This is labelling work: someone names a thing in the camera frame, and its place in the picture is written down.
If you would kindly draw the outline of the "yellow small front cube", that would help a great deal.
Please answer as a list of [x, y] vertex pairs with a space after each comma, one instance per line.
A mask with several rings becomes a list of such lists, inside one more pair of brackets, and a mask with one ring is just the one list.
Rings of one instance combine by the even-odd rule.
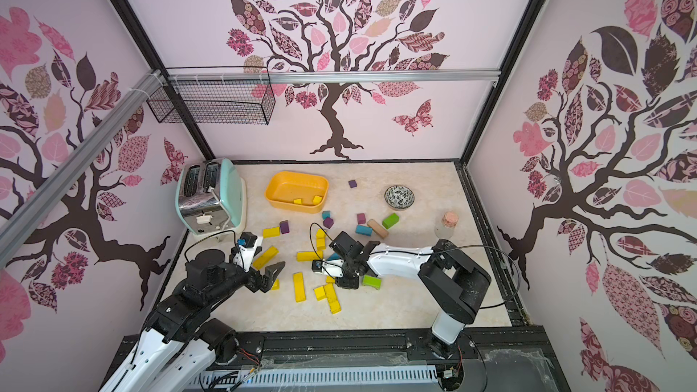
[[327, 299], [327, 294], [326, 290], [323, 286], [319, 286], [318, 288], [314, 289], [314, 295], [317, 301], [323, 301], [323, 299]]

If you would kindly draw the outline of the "aluminium rail back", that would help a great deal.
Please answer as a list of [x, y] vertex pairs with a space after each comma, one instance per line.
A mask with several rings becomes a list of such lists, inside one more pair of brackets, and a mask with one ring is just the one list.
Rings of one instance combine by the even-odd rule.
[[174, 74], [169, 71], [167, 80], [174, 83], [208, 81], [218, 83], [234, 83], [238, 81], [253, 81], [259, 83], [383, 83], [383, 82], [496, 82], [501, 72], [496, 69], [461, 69], [461, 70], [426, 70], [426, 71], [379, 71], [379, 72], [288, 72], [270, 73], [263, 69], [261, 72], [246, 74], [239, 73], [194, 73]]

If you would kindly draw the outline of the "mint chrome toaster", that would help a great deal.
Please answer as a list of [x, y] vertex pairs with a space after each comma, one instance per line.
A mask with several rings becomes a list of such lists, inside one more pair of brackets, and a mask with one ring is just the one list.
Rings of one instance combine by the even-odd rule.
[[241, 235], [247, 222], [246, 183], [227, 158], [191, 163], [178, 181], [175, 208], [195, 237]]

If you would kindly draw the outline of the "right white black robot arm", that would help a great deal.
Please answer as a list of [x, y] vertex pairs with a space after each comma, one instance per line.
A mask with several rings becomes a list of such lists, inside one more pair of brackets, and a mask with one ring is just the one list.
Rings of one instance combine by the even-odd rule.
[[420, 281], [439, 305], [428, 331], [427, 348], [438, 359], [459, 353], [457, 341], [477, 314], [497, 305], [483, 304], [492, 278], [465, 250], [440, 239], [430, 247], [408, 249], [370, 241], [362, 244], [346, 232], [332, 238], [319, 228], [309, 232], [314, 253], [311, 269], [342, 290], [379, 289], [381, 279], [397, 276]]

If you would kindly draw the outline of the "green block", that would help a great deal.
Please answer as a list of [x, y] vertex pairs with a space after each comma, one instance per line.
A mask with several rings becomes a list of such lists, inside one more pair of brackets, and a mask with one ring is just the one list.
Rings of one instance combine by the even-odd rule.
[[380, 278], [372, 277], [370, 275], [364, 275], [362, 279], [362, 284], [366, 287], [374, 288], [375, 290], [380, 290], [382, 286], [382, 281]]
[[394, 227], [396, 224], [398, 224], [400, 221], [399, 216], [396, 213], [390, 214], [390, 216], [386, 217], [382, 221], [382, 226], [386, 229], [389, 230], [392, 227]]

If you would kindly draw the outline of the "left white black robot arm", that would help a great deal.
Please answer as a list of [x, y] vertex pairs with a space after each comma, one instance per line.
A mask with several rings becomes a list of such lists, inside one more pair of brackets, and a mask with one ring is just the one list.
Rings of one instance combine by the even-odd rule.
[[257, 270], [261, 238], [243, 232], [228, 252], [208, 249], [185, 264], [185, 278], [146, 318], [136, 343], [103, 383], [103, 391], [183, 391], [213, 365], [242, 359], [261, 364], [259, 350], [246, 350], [236, 331], [213, 312], [238, 290], [269, 292], [282, 261]]

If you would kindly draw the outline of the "long yellow diagonal block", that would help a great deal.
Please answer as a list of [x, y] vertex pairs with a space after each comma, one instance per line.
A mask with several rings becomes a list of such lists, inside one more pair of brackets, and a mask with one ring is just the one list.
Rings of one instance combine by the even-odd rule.
[[263, 269], [271, 260], [273, 260], [273, 259], [278, 255], [278, 253], [279, 253], [278, 249], [277, 249], [276, 247], [274, 247], [274, 246], [271, 246], [270, 248], [268, 248], [267, 250], [265, 250], [265, 252], [263, 252], [263, 254], [261, 254], [261, 256], [259, 256], [258, 258], [256, 258], [256, 259], [253, 261], [252, 266], [254, 266], [254, 268], [255, 268], [256, 270], [261, 270], [261, 269]]

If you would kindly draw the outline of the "green block front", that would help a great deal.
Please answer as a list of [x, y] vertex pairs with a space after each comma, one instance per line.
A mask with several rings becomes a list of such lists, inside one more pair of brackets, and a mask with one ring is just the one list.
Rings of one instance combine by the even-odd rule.
[[370, 275], [364, 275], [362, 279], [362, 284], [366, 287], [374, 288], [375, 290], [380, 290], [382, 286], [382, 281], [380, 278], [372, 277]]

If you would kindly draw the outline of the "aluminium rail left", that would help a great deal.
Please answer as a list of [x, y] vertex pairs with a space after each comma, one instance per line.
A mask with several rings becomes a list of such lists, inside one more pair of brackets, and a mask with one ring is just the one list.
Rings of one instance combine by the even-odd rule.
[[114, 138], [118, 130], [149, 97], [163, 86], [158, 70], [146, 73], [130, 88], [123, 100], [103, 118], [102, 123], [73, 150], [64, 163], [36, 190], [29, 203], [20, 209], [1, 228], [1, 266], [13, 259], [29, 236], [54, 209], [98, 154]]

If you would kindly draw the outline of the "teal block far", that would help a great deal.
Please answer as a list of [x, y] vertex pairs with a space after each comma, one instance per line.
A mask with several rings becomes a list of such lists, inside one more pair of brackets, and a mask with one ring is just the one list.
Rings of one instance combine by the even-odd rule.
[[373, 234], [372, 228], [370, 228], [366, 225], [358, 225], [356, 227], [356, 232], [357, 232], [357, 234], [361, 234], [364, 236], [371, 236]]

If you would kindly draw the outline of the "yellow horizontal mid block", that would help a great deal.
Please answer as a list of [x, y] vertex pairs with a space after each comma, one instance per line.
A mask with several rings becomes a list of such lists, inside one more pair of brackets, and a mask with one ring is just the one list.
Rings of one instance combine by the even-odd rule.
[[323, 252], [298, 252], [296, 254], [296, 260], [299, 262], [321, 261], [322, 259]]

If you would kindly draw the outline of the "yellow long upright block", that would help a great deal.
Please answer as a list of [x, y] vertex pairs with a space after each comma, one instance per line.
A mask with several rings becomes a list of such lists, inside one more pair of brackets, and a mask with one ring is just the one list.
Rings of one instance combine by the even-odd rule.
[[297, 303], [307, 300], [304, 277], [302, 272], [294, 273], [292, 276], [294, 299]]

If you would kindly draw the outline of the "patterned ceramic bowl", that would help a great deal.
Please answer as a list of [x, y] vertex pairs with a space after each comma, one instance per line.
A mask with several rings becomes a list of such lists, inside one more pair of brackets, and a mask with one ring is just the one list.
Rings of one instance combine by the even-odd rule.
[[384, 192], [386, 204], [397, 211], [406, 210], [411, 207], [415, 200], [415, 193], [405, 185], [392, 185]]

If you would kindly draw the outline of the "yellow long front block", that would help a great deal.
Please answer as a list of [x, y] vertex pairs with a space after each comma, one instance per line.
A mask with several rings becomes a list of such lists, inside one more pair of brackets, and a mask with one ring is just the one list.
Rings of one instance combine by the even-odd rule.
[[326, 300], [328, 301], [330, 307], [331, 314], [334, 315], [341, 312], [341, 303], [339, 302], [339, 298], [335, 290], [334, 284], [327, 283], [323, 286], [323, 288], [325, 291]]

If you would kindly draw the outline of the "wooden beige far block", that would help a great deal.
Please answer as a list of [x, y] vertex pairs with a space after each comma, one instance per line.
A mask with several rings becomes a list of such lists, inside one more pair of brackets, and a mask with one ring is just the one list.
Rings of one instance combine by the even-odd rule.
[[377, 221], [375, 221], [375, 220], [368, 220], [368, 221], [367, 221], [367, 225], [368, 225], [368, 227], [370, 227], [370, 228], [373, 230], [373, 232], [374, 232], [377, 236], [381, 237], [381, 239], [386, 239], [386, 237], [388, 237], [388, 230], [385, 229], [385, 228], [384, 228], [380, 223], [378, 223]]

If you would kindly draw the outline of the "green block far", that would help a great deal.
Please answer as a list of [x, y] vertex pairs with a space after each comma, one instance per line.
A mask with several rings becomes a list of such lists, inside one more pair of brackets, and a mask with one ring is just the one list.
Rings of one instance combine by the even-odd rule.
[[382, 226], [386, 229], [389, 230], [392, 227], [394, 227], [396, 224], [398, 224], [400, 221], [399, 216], [396, 213], [390, 214], [390, 216], [386, 217], [382, 221]]

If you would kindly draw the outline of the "yellow plastic tray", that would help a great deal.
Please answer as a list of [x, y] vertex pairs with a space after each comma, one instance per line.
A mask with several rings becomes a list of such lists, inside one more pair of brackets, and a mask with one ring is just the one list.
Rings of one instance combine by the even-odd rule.
[[[265, 198], [276, 209], [289, 212], [320, 213], [327, 201], [330, 183], [323, 176], [302, 172], [278, 172], [270, 180]], [[321, 196], [322, 202], [313, 204], [313, 198]], [[302, 205], [293, 200], [302, 199]]]

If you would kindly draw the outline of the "aluminium rail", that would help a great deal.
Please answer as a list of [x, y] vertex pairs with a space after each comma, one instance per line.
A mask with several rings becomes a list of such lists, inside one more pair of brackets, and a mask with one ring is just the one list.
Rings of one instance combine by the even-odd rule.
[[163, 86], [158, 70], [146, 73], [130, 88], [123, 100], [103, 118], [102, 123], [73, 150], [64, 163], [36, 190], [29, 203], [20, 209], [1, 228], [1, 266], [13, 259], [29, 236], [54, 209], [98, 154], [114, 138], [118, 130], [149, 97]]
[[496, 82], [501, 72], [496, 69], [461, 69], [461, 70], [426, 70], [426, 71], [379, 71], [379, 72], [288, 72], [270, 73], [263, 69], [261, 72], [246, 74], [239, 73], [194, 73], [174, 74], [169, 71], [167, 80], [174, 83], [208, 81], [218, 83], [234, 83], [238, 81], [253, 81], [259, 83], [383, 83], [383, 82]]

